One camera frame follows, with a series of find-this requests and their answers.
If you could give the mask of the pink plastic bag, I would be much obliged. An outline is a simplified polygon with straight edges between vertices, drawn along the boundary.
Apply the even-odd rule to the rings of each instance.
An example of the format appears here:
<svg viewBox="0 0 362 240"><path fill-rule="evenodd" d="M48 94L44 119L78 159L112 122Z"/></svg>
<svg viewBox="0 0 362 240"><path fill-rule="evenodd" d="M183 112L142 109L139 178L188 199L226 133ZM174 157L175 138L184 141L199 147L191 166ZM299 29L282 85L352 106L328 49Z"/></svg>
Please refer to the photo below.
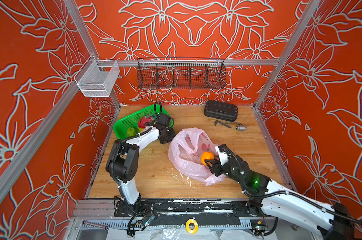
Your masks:
<svg viewBox="0 0 362 240"><path fill-rule="evenodd" d="M202 129L182 129L171 141L168 157L182 175L210 186L226 178L224 175L215 176L201 161L204 152L217 156L217 146Z"/></svg>

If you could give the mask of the pink dragon fruit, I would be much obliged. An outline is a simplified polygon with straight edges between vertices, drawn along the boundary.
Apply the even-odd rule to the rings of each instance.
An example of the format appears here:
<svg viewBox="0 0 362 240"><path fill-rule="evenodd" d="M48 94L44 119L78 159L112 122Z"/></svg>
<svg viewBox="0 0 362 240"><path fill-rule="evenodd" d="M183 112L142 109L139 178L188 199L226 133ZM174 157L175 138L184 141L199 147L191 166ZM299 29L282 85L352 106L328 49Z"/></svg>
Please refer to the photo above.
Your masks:
<svg viewBox="0 0 362 240"><path fill-rule="evenodd" d="M138 128L144 129L149 123L154 121L155 118L153 114L142 116L138 121Z"/></svg>

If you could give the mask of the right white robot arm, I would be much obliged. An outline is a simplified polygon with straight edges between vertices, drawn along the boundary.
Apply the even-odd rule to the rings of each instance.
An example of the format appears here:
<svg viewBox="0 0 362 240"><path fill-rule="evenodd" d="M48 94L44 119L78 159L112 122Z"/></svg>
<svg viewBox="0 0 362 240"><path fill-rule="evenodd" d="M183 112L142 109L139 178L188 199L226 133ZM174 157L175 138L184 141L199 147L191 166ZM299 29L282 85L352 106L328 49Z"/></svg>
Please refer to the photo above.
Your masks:
<svg viewBox="0 0 362 240"><path fill-rule="evenodd" d="M248 211L284 220L322 237L324 240L352 240L355 225L362 221L352 218L347 207L322 203L298 194L260 173L250 170L239 156L223 154L201 158L212 174L221 175L240 184L248 197Z"/></svg>

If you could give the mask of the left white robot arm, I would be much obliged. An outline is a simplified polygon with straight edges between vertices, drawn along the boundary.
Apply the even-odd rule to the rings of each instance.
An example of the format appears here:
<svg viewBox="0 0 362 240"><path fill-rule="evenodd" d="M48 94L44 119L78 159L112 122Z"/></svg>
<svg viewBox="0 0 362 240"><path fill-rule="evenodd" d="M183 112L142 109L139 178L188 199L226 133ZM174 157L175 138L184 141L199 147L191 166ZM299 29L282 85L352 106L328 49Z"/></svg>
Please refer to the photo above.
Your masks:
<svg viewBox="0 0 362 240"><path fill-rule="evenodd" d="M159 101L114 123L117 140L113 143L106 171L118 184L122 201L136 212L141 205L135 183L140 151L155 141L162 145L170 143L176 136L173 124L173 118Z"/></svg>

